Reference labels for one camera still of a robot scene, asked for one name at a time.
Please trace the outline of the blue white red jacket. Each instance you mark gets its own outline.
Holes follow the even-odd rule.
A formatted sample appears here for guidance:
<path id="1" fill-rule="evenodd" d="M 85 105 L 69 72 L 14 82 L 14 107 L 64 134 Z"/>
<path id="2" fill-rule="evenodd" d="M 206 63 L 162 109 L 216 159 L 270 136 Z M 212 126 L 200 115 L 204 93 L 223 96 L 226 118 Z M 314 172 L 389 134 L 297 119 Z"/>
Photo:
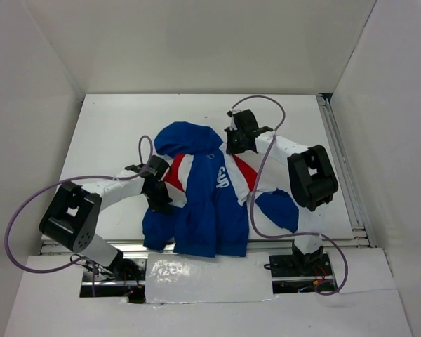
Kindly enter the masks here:
<path id="1" fill-rule="evenodd" d="M 227 154 L 227 145 L 209 126 L 176 121 L 154 139 L 156 153 L 171 159 L 165 176 L 173 213 L 150 210 L 142 220 L 144 246 L 162 251 L 174 241 L 174 252 L 214 258 L 246 255 L 248 199 L 257 173 L 242 159 Z M 296 231 L 296 207 L 290 195 L 268 183 L 257 207 L 277 227 Z"/>

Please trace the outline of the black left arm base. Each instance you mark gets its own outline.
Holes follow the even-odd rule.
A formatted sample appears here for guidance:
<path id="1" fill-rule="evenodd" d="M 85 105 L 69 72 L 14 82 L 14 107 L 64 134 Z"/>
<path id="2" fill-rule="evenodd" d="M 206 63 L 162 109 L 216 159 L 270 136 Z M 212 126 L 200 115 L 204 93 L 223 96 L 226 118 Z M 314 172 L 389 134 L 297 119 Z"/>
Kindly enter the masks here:
<path id="1" fill-rule="evenodd" d="M 126 269 L 119 276 L 108 270 L 93 265 L 92 262 L 83 263 L 83 277 L 79 291 L 80 298 L 117 298 L 122 297 L 129 303 L 143 304 L 145 298 L 146 258 L 132 260 L 135 267 Z"/>

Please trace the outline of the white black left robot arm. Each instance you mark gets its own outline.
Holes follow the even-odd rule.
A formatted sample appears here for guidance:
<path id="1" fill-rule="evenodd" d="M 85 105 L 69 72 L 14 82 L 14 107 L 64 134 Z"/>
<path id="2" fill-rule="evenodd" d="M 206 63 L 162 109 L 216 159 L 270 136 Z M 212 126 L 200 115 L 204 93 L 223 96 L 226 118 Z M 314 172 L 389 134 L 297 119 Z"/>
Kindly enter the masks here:
<path id="1" fill-rule="evenodd" d="M 167 161 L 154 155 L 147 165 L 127 166 L 116 178 L 84 185 L 63 182 L 39 224 L 39 231 L 72 253 L 97 263 L 107 279 L 118 279 L 136 266 L 95 233 L 100 212 L 141 194 L 147 198 L 150 211 L 171 215 L 172 199 L 163 181 L 169 168 Z"/>

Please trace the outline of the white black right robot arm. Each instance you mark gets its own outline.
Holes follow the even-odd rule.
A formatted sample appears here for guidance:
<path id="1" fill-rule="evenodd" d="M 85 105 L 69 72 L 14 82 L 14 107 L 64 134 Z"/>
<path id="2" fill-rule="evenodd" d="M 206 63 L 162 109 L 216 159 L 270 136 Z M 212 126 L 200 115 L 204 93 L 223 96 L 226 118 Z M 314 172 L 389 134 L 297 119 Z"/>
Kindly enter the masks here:
<path id="1" fill-rule="evenodd" d="M 254 206 L 267 195 L 261 183 L 261 173 L 268 159 L 288 169 L 293 216 L 298 220 L 296 231 L 283 235 L 267 235 L 252 224 L 253 230 L 265 239 L 292 237 L 292 266 L 299 275 L 308 275 L 323 255 L 321 224 L 327 205 L 338 191 L 338 180 L 324 146 L 309 147 L 279 136 L 275 129 L 260 127 L 251 110 L 228 112 L 231 124 L 225 129 L 227 153 L 231 155 L 253 151 L 263 158 L 252 186 L 250 220 L 254 221 Z"/>

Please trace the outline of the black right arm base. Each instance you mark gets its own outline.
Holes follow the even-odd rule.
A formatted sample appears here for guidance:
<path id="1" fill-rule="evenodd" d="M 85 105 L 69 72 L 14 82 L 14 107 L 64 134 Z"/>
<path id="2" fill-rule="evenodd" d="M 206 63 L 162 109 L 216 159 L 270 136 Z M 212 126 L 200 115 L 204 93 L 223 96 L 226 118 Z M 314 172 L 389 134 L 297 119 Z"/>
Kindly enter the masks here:
<path id="1" fill-rule="evenodd" d="M 330 258 L 327 253 L 307 267 L 299 267 L 292 255 L 270 255 L 264 269 L 270 271 L 274 294 L 313 293 L 336 290 Z"/>

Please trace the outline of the aluminium side rail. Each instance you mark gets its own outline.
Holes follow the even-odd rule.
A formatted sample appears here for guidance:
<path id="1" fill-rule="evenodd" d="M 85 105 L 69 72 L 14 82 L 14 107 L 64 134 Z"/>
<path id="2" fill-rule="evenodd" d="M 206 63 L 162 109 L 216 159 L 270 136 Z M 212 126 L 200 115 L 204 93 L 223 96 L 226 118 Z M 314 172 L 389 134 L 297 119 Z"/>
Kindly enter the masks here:
<path id="1" fill-rule="evenodd" d="M 361 201 L 352 168 L 349 164 L 347 151 L 330 105 L 332 95 L 332 93 L 317 94 L 316 101 L 318 102 L 323 119 L 330 150 L 333 154 L 340 189 L 347 207 L 349 221 L 354 231 L 354 239 L 356 241 L 367 240 L 369 247 L 377 248 L 377 240 L 373 233 L 369 217 L 367 216 L 366 208 Z"/>

